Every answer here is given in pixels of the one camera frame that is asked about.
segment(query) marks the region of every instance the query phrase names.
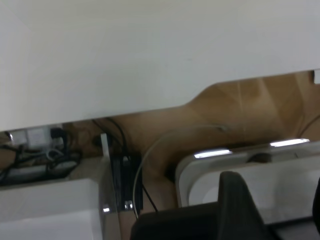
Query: wooden floor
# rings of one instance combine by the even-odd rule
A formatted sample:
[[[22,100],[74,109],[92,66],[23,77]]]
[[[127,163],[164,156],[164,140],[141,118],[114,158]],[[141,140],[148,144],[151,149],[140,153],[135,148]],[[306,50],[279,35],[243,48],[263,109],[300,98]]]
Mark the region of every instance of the wooden floor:
[[[312,72],[300,72],[216,84],[186,105],[113,119],[123,128],[130,151],[142,154],[163,134],[186,128],[160,142],[143,167],[144,185],[156,206],[163,210],[177,207],[175,186],[164,177],[169,164],[206,148],[296,138],[301,129],[319,114],[320,85],[313,83]],[[110,122],[98,121],[121,138]],[[204,124],[221,124],[228,131],[205,127],[187,129]],[[85,156],[102,154],[91,144],[93,136],[101,132],[91,121],[65,126],[73,132],[73,146],[82,148]],[[303,137],[320,140],[320,120],[311,125]],[[144,212],[153,210],[146,196],[144,205]],[[133,212],[124,212],[119,217],[122,239],[128,240],[135,216]]]

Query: white device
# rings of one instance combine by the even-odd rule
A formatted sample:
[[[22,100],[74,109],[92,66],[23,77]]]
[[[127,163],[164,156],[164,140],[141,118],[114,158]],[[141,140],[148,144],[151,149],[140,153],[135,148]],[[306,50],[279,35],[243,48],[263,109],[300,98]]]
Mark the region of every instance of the white device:
[[[244,178],[266,224],[311,217],[320,178],[320,142],[282,143],[234,149],[224,155],[208,150],[212,156],[186,157],[176,169],[179,206],[216,202],[220,173],[234,171]],[[269,154],[272,162],[247,162],[259,153]]]
[[[108,158],[86,159],[66,179],[0,189],[2,240],[121,240]]]

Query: white desk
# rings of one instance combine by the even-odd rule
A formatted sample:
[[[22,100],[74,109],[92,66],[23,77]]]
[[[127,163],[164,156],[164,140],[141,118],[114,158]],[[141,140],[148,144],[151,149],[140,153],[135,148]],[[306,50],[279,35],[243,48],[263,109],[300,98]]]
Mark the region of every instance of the white desk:
[[[320,68],[319,0],[0,0],[0,131]]]

